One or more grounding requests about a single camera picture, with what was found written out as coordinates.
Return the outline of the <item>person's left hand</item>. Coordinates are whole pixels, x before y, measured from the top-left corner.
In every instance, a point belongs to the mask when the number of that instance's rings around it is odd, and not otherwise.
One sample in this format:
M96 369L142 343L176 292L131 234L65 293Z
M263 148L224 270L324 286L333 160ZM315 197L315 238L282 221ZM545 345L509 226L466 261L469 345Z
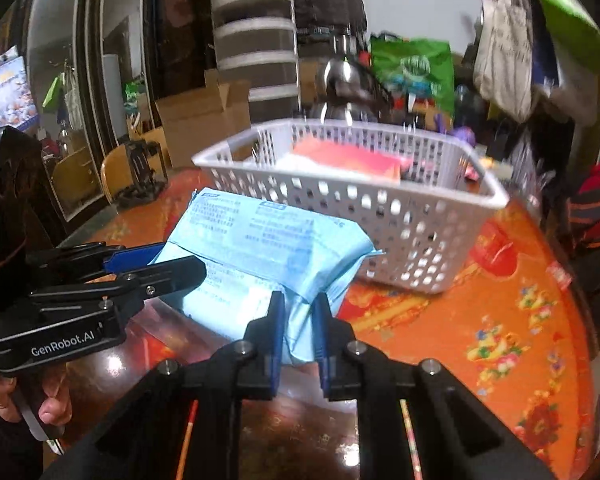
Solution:
M66 364L53 365L42 371L40 379L33 387L34 393L41 393L38 418L44 425L62 426L72 419ZM0 374L0 417L6 422L20 422L22 411L20 404L26 400L26 389L15 377Z

